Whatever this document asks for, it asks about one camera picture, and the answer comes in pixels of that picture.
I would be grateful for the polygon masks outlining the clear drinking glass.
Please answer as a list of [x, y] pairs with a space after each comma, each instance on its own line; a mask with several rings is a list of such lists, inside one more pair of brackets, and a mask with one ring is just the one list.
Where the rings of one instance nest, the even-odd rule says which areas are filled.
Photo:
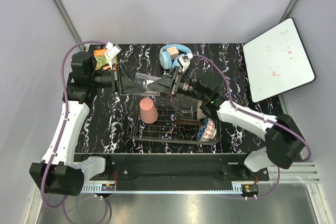
[[141, 85], [144, 88], [144, 91], [138, 93], [138, 95], [142, 96], [160, 96], [159, 91], [154, 91], [148, 88], [148, 85], [151, 84], [152, 82], [159, 80], [160, 77], [156, 76], [151, 76], [149, 74], [144, 74], [144, 73], [136, 73], [135, 74], [135, 82]]

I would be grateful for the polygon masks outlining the clear glass plate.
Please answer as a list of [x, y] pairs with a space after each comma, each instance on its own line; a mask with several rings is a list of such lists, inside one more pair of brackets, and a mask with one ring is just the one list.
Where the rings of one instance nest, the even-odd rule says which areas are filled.
[[194, 113], [197, 111], [199, 100], [185, 95], [178, 95], [171, 100], [171, 105], [177, 112]]

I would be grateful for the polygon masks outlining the pink plastic cup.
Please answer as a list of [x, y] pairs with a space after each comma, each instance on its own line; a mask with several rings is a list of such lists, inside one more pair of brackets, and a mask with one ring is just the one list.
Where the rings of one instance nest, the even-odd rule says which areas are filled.
[[143, 98], [139, 105], [142, 122], [152, 124], [158, 119], [158, 112], [152, 99]]

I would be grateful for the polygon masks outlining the wire dish rack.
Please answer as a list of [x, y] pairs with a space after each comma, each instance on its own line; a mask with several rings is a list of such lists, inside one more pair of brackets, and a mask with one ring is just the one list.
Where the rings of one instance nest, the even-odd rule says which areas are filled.
[[213, 120], [217, 129], [213, 140], [199, 142], [196, 140], [200, 126], [173, 124], [176, 119], [197, 120], [196, 112], [181, 113], [175, 111], [171, 105], [172, 98], [160, 96], [150, 97], [158, 112], [157, 120], [152, 124], [142, 122], [140, 118], [140, 101], [142, 96], [134, 96], [132, 109], [129, 114], [128, 137], [137, 141], [166, 142], [181, 144], [205, 144], [213, 145], [220, 141], [221, 123]]

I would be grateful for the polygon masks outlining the red floral lacquer bowl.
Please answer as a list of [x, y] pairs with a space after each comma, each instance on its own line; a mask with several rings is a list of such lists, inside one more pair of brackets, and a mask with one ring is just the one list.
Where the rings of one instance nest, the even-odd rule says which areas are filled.
[[176, 119], [172, 121], [173, 124], [180, 125], [192, 125], [192, 126], [201, 126], [203, 124], [202, 120], [192, 120], [192, 119]]

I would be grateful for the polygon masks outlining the brown patterned ceramic bowl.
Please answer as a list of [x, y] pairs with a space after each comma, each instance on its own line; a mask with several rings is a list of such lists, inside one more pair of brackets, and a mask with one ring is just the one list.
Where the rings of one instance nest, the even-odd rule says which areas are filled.
[[203, 120], [207, 118], [207, 116], [203, 113], [202, 109], [199, 106], [196, 109], [196, 117], [197, 120]]

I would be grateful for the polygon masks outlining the blue patterned bowl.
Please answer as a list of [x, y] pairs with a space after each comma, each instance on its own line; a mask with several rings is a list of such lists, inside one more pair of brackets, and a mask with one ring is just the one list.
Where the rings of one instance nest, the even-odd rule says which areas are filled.
[[217, 129], [215, 123], [210, 118], [205, 118], [202, 125], [198, 128], [196, 140], [199, 142], [207, 142], [213, 140], [216, 135]]

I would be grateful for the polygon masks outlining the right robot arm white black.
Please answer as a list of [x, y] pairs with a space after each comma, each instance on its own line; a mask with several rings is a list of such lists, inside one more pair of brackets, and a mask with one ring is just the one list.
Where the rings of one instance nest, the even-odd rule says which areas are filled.
[[146, 87], [169, 97], [182, 94], [200, 100], [200, 108], [208, 118], [234, 124], [264, 140], [266, 146], [250, 152], [238, 167], [244, 180], [252, 179], [269, 166], [289, 169], [305, 147], [305, 140], [291, 116], [266, 115], [230, 101], [221, 95], [222, 85], [211, 74], [191, 81], [174, 69]]

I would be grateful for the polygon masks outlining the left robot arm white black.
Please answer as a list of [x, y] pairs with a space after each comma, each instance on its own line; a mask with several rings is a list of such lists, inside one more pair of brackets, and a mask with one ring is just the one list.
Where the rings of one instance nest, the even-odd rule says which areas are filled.
[[93, 156], [74, 161], [81, 128], [88, 116], [98, 89], [110, 88], [117, 95], [143, 91], [126, 73], [117, 56], [106, 57], [111, 69], [96, 70], [93, 54], [82, 51], [71, 57], [71, 73], [63, 78], [65, 86], [60, 121], [46, 154], [32, 163], [29, 173], [41, 193], [77, 196], [89, 179], [103, 180], [113, 175], [113, 167], [104, 157]]

